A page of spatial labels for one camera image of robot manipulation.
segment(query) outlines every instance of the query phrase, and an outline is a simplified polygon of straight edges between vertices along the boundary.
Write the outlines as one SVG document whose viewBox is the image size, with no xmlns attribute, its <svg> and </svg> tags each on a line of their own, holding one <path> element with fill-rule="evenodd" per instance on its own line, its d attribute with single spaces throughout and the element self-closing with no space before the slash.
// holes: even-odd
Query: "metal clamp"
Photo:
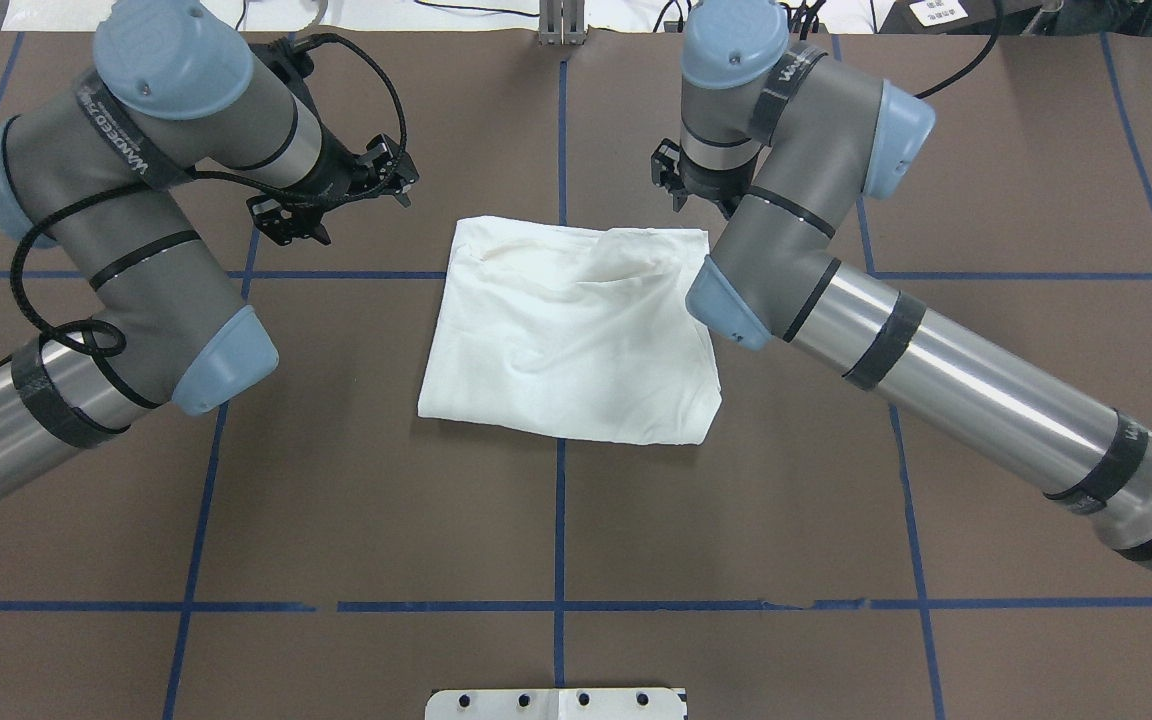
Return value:
<svg viewBox="0 0 1152 720">
<path fill-rule="evenodd" d="M 540 0 L 540 45 L 585 44 L 585 0 Z"/>
</svg>

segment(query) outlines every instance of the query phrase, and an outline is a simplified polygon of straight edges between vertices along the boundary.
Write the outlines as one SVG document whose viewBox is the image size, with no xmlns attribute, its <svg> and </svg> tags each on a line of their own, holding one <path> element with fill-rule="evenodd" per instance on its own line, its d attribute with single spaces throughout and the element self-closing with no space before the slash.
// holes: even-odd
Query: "folded white towel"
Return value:
<svg viewBox="0 0 1152 720">
<path fill-rule="evenodd" d="M 417 414 L 571 439 L 699 444 L 722 396 L 687 313 L 708 234 L 456 223 Z"/>
</svg>

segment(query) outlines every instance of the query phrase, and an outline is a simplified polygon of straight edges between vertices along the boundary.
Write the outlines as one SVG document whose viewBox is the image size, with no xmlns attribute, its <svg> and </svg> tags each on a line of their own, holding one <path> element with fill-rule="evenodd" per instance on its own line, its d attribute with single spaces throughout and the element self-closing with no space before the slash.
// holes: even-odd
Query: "gray robot arm segment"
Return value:
<svg viewBox="0 0 1152 720">
<path fill-rule="evenodd" d="M 732 23 L 751 8 L 760 1 L 712 0 L 702 9 L 713 13 L 695 13 L 687 26 L 676 205 L 692 190 L 685 175 L 696 159 L 722 159 L 713 147 L 689 158 L 685 147 L 749 138 L 772 149 L 744 188 L 728 183 L 741 197 L 687 296 L 691 313 L 755 350 L 773 336 L 803 348 L 1087 516 L 1102 543 L 1152 569 L 1152 430 L 826 252 L 861 192 L 895 190 L 934 115 L 801 45 L 764 58 L 772 67 L 752 79 L 722 68 L 723 58 L 759 55 Z M 723 70 L 740 85 L 723 88 Z M 768 96 L 780 105 L 774 123 L 758 111 Z M 699 184 L 735 174 L 735 152 Z"/>
<path fill-rule="evenodd" d="M 54 238 L 100 297 L 93 319 L 126 344 L 113 354 L 88 328 L 46 328 L 0 366 L 0 498 L 164 402 L 204 414 L 273 372 L 268 333 L 161 192 L 200 176 L 194 164 L 211 158 L 286 190 L 264 200 L 287 200 L 297 222 L 279 209 L 263 210 L 270 223 L 255 210 L 253 219 L 287 241 L 326 242 L 325 209 L 381 194 L 406 200 L 416 179 L 403 142 L 396 156 L 380 138 L 349 154 L 308 96 L 191 0 L 119 0 L 94 46 L 97 71 L 76 90 L 0 128 L 0 227 Z M 137 183 L 146 191 L 132 192 Z"/>
</svg>

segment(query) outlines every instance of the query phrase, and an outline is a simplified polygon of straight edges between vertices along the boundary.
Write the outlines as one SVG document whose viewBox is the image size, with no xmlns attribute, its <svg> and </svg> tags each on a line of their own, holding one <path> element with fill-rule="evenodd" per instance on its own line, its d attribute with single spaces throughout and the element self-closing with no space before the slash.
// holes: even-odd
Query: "brown table surface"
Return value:
<svg viewBox="0 0 1152 720">
<path fill-rule="evenodd" d="M 794 348 L 717 343 L 699 447 L 416 418 L 458 218 L 722 222 L 649 182 L 680 38 L 351 37 L 402 92 L 412 207 L 280 249 L 242 188 L 180 188 L 282 366 L 0 502 L 0 719 L 414 719 L 437 688 L 646 683 L 695 719 L 1152 719 L 1152 574 Z M 920 90 L 980 40 L 818 41 Z M 89 58 L 86 35 L 0 33 L 0 123 Z M 364 65 L 319 58 L 338 136 L 394 132 Z M 1152 40 L 1005 38 L 932 104 L 838 253 L 1152 427 Z M 0 357 L 32 336 L 10 252 L 0 234 Z M 59 251 L 28 282 L 51 319 L 94 309 Z"/>
</svg>

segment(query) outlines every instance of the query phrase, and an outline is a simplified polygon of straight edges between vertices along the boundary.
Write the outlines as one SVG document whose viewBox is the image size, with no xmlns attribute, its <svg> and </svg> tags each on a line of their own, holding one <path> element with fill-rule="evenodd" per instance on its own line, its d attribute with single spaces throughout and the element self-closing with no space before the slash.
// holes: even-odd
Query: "coiled black cable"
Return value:
<svg viewBox="0 0 1152 720">
<path fill-rule="evenodd" d="M 362 58 L 365 63 L 370 65 L 372 70 L 376 70 L 376 76 L 378 76 L 380 82 L 384 83 L 385 90 L 389 91 L 389 98 L 394 101 L 394 114 L 397 115 L 397 149 L 394 150 L 393 158 L 389 159 L 389 162 L 385 165 L 385 168 L 381 170 L 378 181 L 376 181 L 376 187 L 372 187 L 371 190 L 366 191 L 346 194 L 339 197 L 326 197 L 325 195 L 288 192 L 282 190 L 282 188 L 253 181 L 252 179 L 237 176 L 237 174 L 219 170 L 189 169 L 187 170 L 188 176 L 191 179 L 222 179 L 223 181 L 244 184 L 247 187 L 251 187 L 253 190 L 265 192 L 265 195 L 273 197 L 274 200 L 287 202 L 287 204 L 311 204 L 324 206 L 327 210 L 338 209 L 338 206 L 344 205 L 347 202 L 366 200 L 372 199 L 372 197 L 379 197 L 380 192 L 384 191 L 385 184 L 388 184 L 394 172 L 397 172 L 399 164 L 407 157 L 407 116 L 403 114 L 402 100 L 399 100 L 397 89 L 394 88 L 394 83 L 389 79 L 388 74 L 385 74 L 385 70 L 381 69 L 380 65 L 377 63 L 374 59 L 371 59 L 364 50 L 353 44 L 353 41 L 349 41 L 346 37 L 339 36 L 334 32 L 311 35 L 305 38 L 305 40 L 297 44 L 297 50 L 314 50 L 314 47 L 319 47 L 325 44 L 343 45 L 350 50 L 353 54 Z M 33 327 L 41 333 L 43 338 L 46 338 L 46 340 L 50 341 L 59 342 L 75 353 L 90 355 L 92 357 L 113 357 L 127 348 L 127 336 L 123 331 L 120 331 L 114 324 L 106 323 L 105 320 L 86 318 L 83 320 L 73 320 L 73 323 L 52 325 L 41 318 L 41 314 L 38 314 L 38 311 L 35 309 L 32 302 L 29 302 L 26 290 L 24 290 L 24 264 L 26 264 L 29 251 L 33 249 L 35 242 L 47 230 L 47 228 L 51 227 L 51 225 L 59 223 L 66 218 L 82 213 L 83 210 L 91 209 L 93 205 L 99 205 L 101 202 L 114 200 L 116 197 L 126 197 L 128 195 L 146 190 L 150 190 L 150 185 L 141 182 L 134 182 L 89 195 L 88 197 L 83 197 L 82 200 L 74 202 L 63 209 L 56 210 L 55 213 L 51 213 L 46 218 L 38 220 L 32 228 L 29 228 L 29 232 L 24 234 L 24 237 L 20 238 L 17 249 L 15 249 L 15 252 L 12 256 L 12 268 L 8 282 L 12 286 L 12 296 L 13 300 L 15 300 L 15 304 L 17 304 L 17 310 L 20 310 L 20 313 L 24 316 L 24 319 L 26 319 L 29 324 L 33 325 Z M 86 342 L 79 342 L 74 340 L 74 338 L 69 338 L 69 333 L 81 333 L 83 331 L 90 331 L 93 336 L 94 334 L 103 334 L 103 336 L 113 338 L 114 342 L 108 347 L 101 347 L 96 342 L 88 344 Z"/>
</svg>

